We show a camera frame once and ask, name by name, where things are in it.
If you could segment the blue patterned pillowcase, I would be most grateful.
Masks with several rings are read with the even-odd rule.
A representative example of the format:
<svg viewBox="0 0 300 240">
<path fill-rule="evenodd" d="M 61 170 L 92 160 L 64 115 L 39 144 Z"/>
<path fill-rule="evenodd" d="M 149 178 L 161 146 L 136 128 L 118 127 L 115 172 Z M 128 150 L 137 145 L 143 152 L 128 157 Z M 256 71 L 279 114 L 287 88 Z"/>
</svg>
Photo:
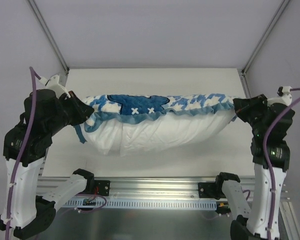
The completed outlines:
<svg viewBox="0 0 300 240">
<path fill-rule="evenodd" d="M 93 114 L 84 122 L 74 127 L 79 141 L 87 142 L 83 133 L 95 132 L 103 122 L 116 119 L 121 123 L 137 125 L 145 120 L 156 121 L 167 113 L 177 116 L 216 114 L 225 111 L 230 120 L 234 113 L 234 97 L 223 93 L 191 95 L 128 95 L 103 94 L 88 96 L 82 101 L 93 108 Z"/>
</svg>

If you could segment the white pillow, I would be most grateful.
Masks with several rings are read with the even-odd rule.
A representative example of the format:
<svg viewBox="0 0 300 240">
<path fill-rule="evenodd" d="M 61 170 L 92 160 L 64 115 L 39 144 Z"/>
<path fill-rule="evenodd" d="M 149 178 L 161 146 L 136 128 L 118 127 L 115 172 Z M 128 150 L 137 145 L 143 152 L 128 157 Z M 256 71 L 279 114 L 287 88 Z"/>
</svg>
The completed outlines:
<svg viewBox="0 0 300 240">
<path fill-rule="evenodd" d="M 111 119 L 93 132 L 81 126 L 81 132 L 98 153 L 123 157 L 203 142 L 222 131 L 233 117 L 232 110 L 195 116 L 169 112 L 157 120 L 147 119 L 138 124 Z"/>
</svg>

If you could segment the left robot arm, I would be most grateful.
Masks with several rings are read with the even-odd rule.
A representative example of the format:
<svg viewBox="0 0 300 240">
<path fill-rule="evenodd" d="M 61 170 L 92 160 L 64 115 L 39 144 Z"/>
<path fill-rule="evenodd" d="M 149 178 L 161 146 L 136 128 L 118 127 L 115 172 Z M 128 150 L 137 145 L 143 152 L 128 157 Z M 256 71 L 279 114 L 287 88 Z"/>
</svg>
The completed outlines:
<svg viewBox="0 0 300 240">
<path fill-rule="evenodd" d="M 0 230 L 27 240 L 45 231 L 58 210 L 76 194 L 94 191 L 94 174 L 77 169 L 56 189 L 37 195 L 39 172 L 52 138 L 67 126 L 84 123 L 94 109 L 73 92 L 57 96 L 51 89 L 30 93 L 19 123 L 4 137 L 7 198 L 0 215 Z"/>
</svg>

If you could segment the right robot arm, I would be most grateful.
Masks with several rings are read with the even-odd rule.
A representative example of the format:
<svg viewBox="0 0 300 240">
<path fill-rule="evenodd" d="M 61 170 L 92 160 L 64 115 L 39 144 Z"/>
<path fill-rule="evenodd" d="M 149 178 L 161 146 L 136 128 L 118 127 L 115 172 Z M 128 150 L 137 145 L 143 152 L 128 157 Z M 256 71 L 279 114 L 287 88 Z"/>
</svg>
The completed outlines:
<svg viewBox="0 0 300 240">
<path fill-rule="evenodd" d="M 290 149 L 284 140 L 295 112 L 292 95 L 275 98 L 263 94 L 250 99 L 233 99 L 235 114 L 252 128 L 251 154 L 254 164 L 252 205 L 244 196 L 237 175 L 221 172 L 214 192 L 226 198 L 232 213 L 232 240 L 278 240 L 281 190 L 290 165 Z"/>
</svg>

